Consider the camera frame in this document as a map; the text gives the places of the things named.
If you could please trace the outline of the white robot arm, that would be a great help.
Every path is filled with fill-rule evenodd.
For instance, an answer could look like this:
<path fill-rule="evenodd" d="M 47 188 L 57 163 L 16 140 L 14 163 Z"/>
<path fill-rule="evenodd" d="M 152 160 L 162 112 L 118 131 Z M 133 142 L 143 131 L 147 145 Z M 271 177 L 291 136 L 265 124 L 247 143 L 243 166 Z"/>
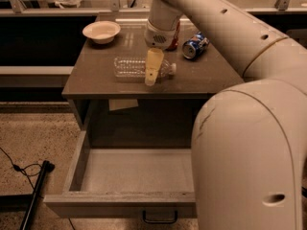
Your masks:
<path fill-rule="evenodd" d="M 153 0 L 149 27 L 186 15 L 244 79 L 212 97 L 192 134 L 200 230 L 303 230 L 306 50 L 226 0 Z"/>

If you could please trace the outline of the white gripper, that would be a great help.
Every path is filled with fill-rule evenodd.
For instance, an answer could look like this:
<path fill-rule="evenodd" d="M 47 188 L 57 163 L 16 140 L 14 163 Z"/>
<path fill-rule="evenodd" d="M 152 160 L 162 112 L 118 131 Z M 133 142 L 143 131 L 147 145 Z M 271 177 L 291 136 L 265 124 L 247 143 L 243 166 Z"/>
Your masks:
<path fill-rule="evenodd" d="M 147 46 L 151 49 L 148 50 L 145 61 L 146 85 L 153 86 L 155 84 L 164 59 L 162 50 L 168 51 L 167 48 L 172 43 L 175 31 L 176 29 L 171 31 L 160 30 L 150 21 L 147 22 L 144 36 Z"/>

